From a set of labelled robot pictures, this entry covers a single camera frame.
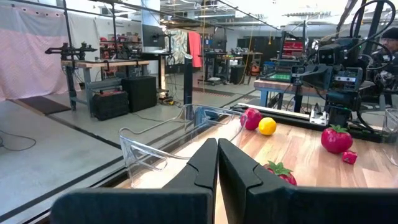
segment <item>clear plastic container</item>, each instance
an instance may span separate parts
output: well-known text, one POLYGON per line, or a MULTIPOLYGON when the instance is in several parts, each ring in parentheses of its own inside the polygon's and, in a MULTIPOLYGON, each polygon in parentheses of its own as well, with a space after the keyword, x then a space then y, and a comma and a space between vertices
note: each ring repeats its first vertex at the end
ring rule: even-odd
POLYGON ((391 164, 398 166, 398 110, 386 109, 383 122, 383 134, 385 135, 382 150, 391 164))
POLYGON ((174 178, 208 138, 239 146, 248 117, 202 105, 184 105, 180 113, 143 131, 119 131, 133 188, 161 188, 174 178))

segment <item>plastic fruit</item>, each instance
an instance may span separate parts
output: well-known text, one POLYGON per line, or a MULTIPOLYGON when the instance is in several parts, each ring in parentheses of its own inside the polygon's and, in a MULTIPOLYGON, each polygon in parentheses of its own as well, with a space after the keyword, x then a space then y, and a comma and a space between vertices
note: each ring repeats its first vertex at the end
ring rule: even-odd
POLYGON ((276 122, 272 118, 262 118, 259 123, 259 131, 263 135, 271 135, 276 131, 276 122))
POLYGON ((330 125, 331 128, 323 130, 321 135, 322 146, 328 152, 339 154, 347 151, 353 145, 353 138, 346 132, 347 129, 340 125, 330 125))
POLYGON ((343 162, 353 165, 356 161, 358 155, 353 151, 345 151, 343 152, 343 162))
MULTIPOLYGON (((246 116, 248 117, 248 120, 246 121, 245 128, 247 130, 255 130, 259 126, 259 122, 262 119, 262 114, 260 113, 260 111, 253 109, 253 108, 249 108, 244 112, 244 114, 246 114, 246 116)), ((243 118, 244 118, 244 116, 241 117, 241 125, 242 126, 244 123, 243 118)))
POLYGON ((285 180, 286 182, 297 186, 297 181, 294 178, 294 176, 292 175, 291 170, 286 169, 283 165, 283 163, 278 163, 275 164, 272 161, 268 161, 269 164, 264 165, 263 167, 266 168, 269 172, 277 175, 279 178, 281 178, 282 180, 285 180))

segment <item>desk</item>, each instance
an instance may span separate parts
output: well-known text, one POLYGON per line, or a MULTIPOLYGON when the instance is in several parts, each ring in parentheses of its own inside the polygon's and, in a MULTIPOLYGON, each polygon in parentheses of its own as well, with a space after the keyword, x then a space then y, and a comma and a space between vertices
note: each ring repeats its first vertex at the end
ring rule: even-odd
MULTIPOLYGON (((82 68, 84 71, 84 79, 85 79, 85 91, 86 91, 86 100, 81 100, 77 98, 75 84, 73 82, 73 68, 71 60, 62 60, 61 65, 66 66, 67 70, 67 82, 68 82, 68 91, 69 91, 69 101, 70 107, 72 110, 76 110, 76 102, 87 105, 88 110, 90 112, 90 116, 93 115, 93 93, 95 90, 107 90, 107 89, 115 89, 121 85, 121 78, 113 78, 109 80, 103 80, 98 82, 91 81, 90 69, 91 68, 102 68, 108 67, 118 67, 118 66, 146 66, 149 64, 148 61, 143 60, 98 60, 98 61, 75 61, 75 68, 82 68)), ((142 75, 145 75, 146 69, 142 68, 142 75)))
MULTIPOLYGON (((209 129, 201 138, 216 138, 220 130, 209 129)), ((398 168, 393 166, 380 150, 380 144, 355 139, 351 148, 358 153, 355 165, 341 161, 341 156, 330 154, 320 144, 321 132, 278 124, 271 136, 263 136, 257 131, 243 132, 238 144, 247 155, 261 165, 268 160, 283 162, 285 167, 293 170, 299 186, 312 187, 397 187, 398 168)), ((192 156, 197 147, 183 145, 175 149, 179 156, 192 156)), ((136 175, 134 185, 137 188, 159 188, 174 178, 187 161, 169 159, 162 172, 147 171, 136 175)), ((129 188, 126 180, 117 186, 129 188)), ((227 222, 221 187, 216 190, 215 223, 227 222)))
MULTIPOLYGON (((273 82, 267 80, 256 80, 254 81, 254 88, 256 90, 261 91, 260 96, 260 106, 267 106, 268 104, 268 93, 269 92, 277 92, 280 93, 281 96, 278 102, 278 110, 282 109, 282 100, 284 93, 288 94, 296 94, 296 86, 291 85, 290 83, 283 82, 273 82)), ((325 95, 326 91, 319 91, 321 95, 325 95)), ((301 102, 303 96, 315 96, 319 97, 317 91, 314 88, 301 86, 297 92, 297 96, 294 101, 294 112, 299 113, 301 108, 301 102)))

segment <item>strawberry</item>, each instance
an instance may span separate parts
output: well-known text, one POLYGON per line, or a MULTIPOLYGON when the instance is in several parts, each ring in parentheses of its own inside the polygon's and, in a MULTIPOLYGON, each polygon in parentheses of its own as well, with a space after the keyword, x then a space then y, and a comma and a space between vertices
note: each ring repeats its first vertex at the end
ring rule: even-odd
POLYGON ((268 161, 269 164, 264 165, 263 167, 269 170, 269 172, 277 175, 281 179, 284 179, 286 182, 297 186, 296 179, 294 179, 294 176, 291 174, 293 172, 292 170, 286 169, 283 165, 283 163, 278 163, 275 164, 272 161, 268 161))

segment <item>ceiling pipe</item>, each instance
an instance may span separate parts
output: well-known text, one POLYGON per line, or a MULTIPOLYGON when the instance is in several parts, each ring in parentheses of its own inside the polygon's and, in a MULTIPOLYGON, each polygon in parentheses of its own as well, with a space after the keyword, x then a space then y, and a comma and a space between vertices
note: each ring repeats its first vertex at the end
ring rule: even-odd
MULTIPOLYGON (((196 19, 190 19, 190 18, 187 18, 187 17, 178 16, 178 15, 170 14, 170 13, 167 13, 167 12, 160 12, 160 11, 155 10, 155 9, 150 9, 150 8, 147 8, 147 7, 137 6, 137 5, 133 5, 133 4, 128 4, 128 3, 121 2, 121 1, 117 1, 117 0, 89 0, 89 1, 104 2, 104 3, 108 3, 108 4, 115 4, 115 3, 117 3, 117 4, 122 4, 122 5, 125 5, 125 6, 127 6, 127 7, 130 7, 130 8, 132 8, 132 9, 145 10, 145 11, 149 11, 149 12, 158 13, 159 15, 160 15, 160 14, 163 14, 163 15, 167 15, 167 16, 172 16, 172 17, 184 19, 184 20, 186 20, 186 21, 195 22, 195 23, 199 23, 199 24, 202 23, 202 21, 198 21, 198 20, 196 20, 196 19)), ((232 29, 230 29, 230 28, 227 28, 227 27, 224 27, 224 26, 217 26, 217 25, 214 25, 214 24, 208 23, 208 22, 204 22, 204 25, 205 25, 205 26, 211 26, 211 27, 221 27, 221 28, 225 28, 225 29, 232 30, 232 29)))
POLYGON ((276 30, 280 30, 279 28, 276 28, 276 27, 274 27, 273 25, 268 24, 266 21, 262 21, 261 19, 259 19, 258 17, 254 16, 254 15, 251 14, 250 12, 249 12, 249 13, 246 13, 246 12, 240 10, 238 6, 233 7, 232 5, 230 5, 230 4, 228 4, 228 3, 225 3, 224 1, 220 1, 220 0, 215 0, 215 1, 218 1, 218 2, 220 2, 220 3, 223 3, 223 4, 225 4, 225 5, 227 5, 227 6, 231 7, 231 8, 233 8, 233 9, 239 11, 239 12, 242 12, 243 14, 245 14, 245 15, 247 15, 247 16, 249 16, 249 17, 251 17, 251 18, 253 18, 253 19, 257 20, 257 21, 262 22, 263 24, 265 24, 265 25, 267 25, 267 26, 269 26, 269 27, 272 27, 272 28, 274 28, 274 29, 276 29, 276 30))

